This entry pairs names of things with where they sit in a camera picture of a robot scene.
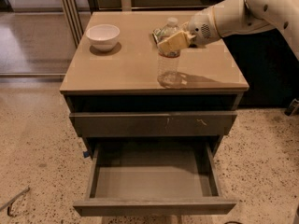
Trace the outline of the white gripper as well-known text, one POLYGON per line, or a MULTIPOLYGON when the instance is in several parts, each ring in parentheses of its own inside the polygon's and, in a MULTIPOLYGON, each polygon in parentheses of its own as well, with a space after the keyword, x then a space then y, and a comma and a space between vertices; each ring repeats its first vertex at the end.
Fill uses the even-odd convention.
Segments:
POLYGON ((190 21, 181 25, 181 29, 183 31, 178 31, 172 35, 165 35, 161 31, 160 41, 157 44, 161 54, 167 55, 186 49, 191 43, 204 46, 221 39, 216 28, 213 7, 198 11, 190 21))

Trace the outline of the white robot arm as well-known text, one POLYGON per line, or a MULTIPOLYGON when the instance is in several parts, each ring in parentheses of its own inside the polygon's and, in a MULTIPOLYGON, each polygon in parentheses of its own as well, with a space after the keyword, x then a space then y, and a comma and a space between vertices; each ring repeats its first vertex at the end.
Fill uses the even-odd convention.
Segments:
POLYGON ((195 13, 180 31, 159 42, 158 48, 168 53, 272 29, 282 34, 299 59, 299 0, 224 0, 195 13))

